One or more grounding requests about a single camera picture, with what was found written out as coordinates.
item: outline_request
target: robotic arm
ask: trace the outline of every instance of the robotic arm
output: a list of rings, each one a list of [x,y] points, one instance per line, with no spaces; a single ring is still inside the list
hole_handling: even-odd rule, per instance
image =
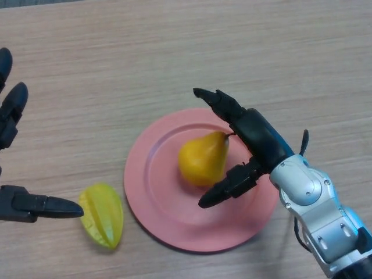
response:
[[[13,58],[7,48],[0,49],[0,93],[5,87]],[[0,106],[0,150],[10,147],[18,133],[17,124],[26,106],[28,90],[18,83],[5,97]],[[38,217],[76,218],[84,215],[76,203],[54,196],[33,195],[21,186],[0,187],[0,220],[34,223]]]
[[[295,218],[299,243],[313,254],[332,279],[372,279],[372,235],[359,216],[338,199],[331,178],[303,157],[309,140],[303,134],[300,154],[295,154],[270,123],[255,109],[245,109],[229,95],[194,88],[214,113],[226,121],[252,154],[250,161],[229,170],[226,178],[199,201],[209,208],[237,198],[268,174],[280,201]],[[302,225],[305,243],[298,233]]]

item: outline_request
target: black cable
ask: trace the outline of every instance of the black cable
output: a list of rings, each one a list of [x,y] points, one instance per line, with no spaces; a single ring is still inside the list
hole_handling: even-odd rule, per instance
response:
[[[296,238],[297,238],[298,243],[300,243],[301,246],[302,246],[305,250],[307,250],[308,252],[311,253],[309,247],[307,247],[307,245],[306,245],[305,243],[303,243],[303,241],[302,241],[302,239],[301,239],[301,237],[300,237],[300,235],[299,235],[298,220],[297,220],[296,217],[295,217],[294,230],[295,230],[295,235],[296,235]]]

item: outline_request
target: wood grain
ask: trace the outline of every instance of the wood grain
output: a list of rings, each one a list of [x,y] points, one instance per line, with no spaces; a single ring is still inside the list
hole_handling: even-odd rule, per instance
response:
[[[2,184],[77,200],[97,181],[123,196],[126,156],[159,117],[205,107],[192,88],[220,89],[259,109],[334,180],[372,226],[370,0],[82,1],[0,10],[1,46],[30,97]],[[78,220],[1,223],[1,278],[325,278],[280,205],[250,243],[212,256],[171,251],[127,207],[107,255]]]

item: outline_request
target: pink plate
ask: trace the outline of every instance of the pink plate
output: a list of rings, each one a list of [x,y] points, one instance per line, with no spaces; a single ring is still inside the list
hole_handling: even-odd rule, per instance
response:
[[[228,124],[210,109],[188,109],[167,115],[148,127],[130,151],[124,189],[138,222],[152,236],[190,252],[220,252],[244,243],[269,221],[278,191],[263,176],[257,186],[215,207],[198,206],[202,190],[180,176],[177,155],[190,139]],[[238,137],[230,137],[227,170],[247,162],[251,154]]]

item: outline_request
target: pear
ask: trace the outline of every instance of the pear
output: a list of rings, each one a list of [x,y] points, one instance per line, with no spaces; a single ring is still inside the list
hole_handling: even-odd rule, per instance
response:
[[[224,178],[228,137],[221,131],[186,142],[178,154],[181,175],[197,187],[211,187]]]

